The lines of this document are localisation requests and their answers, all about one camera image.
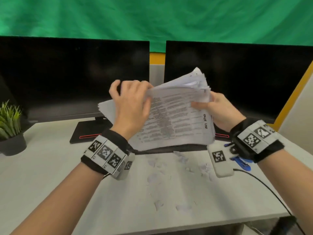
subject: wristband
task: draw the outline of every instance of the wristband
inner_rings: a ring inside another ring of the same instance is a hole
[[[263,120],[245,119],[230,134],[241,157],[255,163],[284,148],[278,140],[278,133]]]
[[[127,145],[124,137],[112,130],[105,130],[85,150],[81,162],[101,174],[117,176],[128,161]]]

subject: desk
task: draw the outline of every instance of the desk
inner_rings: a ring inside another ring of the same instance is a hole
[[[79,121],[35,124],[24,134],[25,151],[0,157],[1,234],[9,234],[18,226],[79,163],[89,144],[69,143]],[[311,154],[283,137],[281,141],[287,151],[313,169]],[[272,193],[254,178],[241,172],[227,178],[211,173],[212,181],[208,181],[198,170],[203,163],[212,166],[208,152],[183,154],[189,158],[194,173],[187,172],[172,153],[137,155],[125,180],[109,176],[101,182],[73,234],[152,234],[288,215]],[[148,164],[151,158],[166,164],[165,175]],[[239,168],[235,162],[230,163]],[[147,182],[151,173],[158,174],[154,185]],[[252,173],[273,189],[255,164]],[[164,203],[158,211],[155,199]],[[177,211],[175,206],[182,204],[191,209]]]

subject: left hand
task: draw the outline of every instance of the left hand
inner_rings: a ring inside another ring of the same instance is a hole
[[[142,129],[149,117],[151,98],[145,98],[147,90],[153,86],[147,81],[123,81],[118,94],[116,88],[119,84],[120,80],[115,80],[109,90],[116,107],[115,122],[111,130],[128,141]]]

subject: hand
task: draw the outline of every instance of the hand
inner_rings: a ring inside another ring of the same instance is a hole
[[[207,110],[220,129],[229,132],[246,118],[223,94],[211,91],[211,98],[212,102],[191,102],[191,106],[198,110]]]
[[[150,114],[151,98],[146,91],[153,87],[149,82],[123,81],[120,95],[117,87],[120,80],[115,80],[109,93],[115,102],[115,123],[111,130],[123,136],[127,141],[142,129]]]

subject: green plant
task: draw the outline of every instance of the green plant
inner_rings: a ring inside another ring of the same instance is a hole
[[[21,133],[21,110],[18,106],[9,106],[9,101],[0,106],[0,139],[12,138]]]

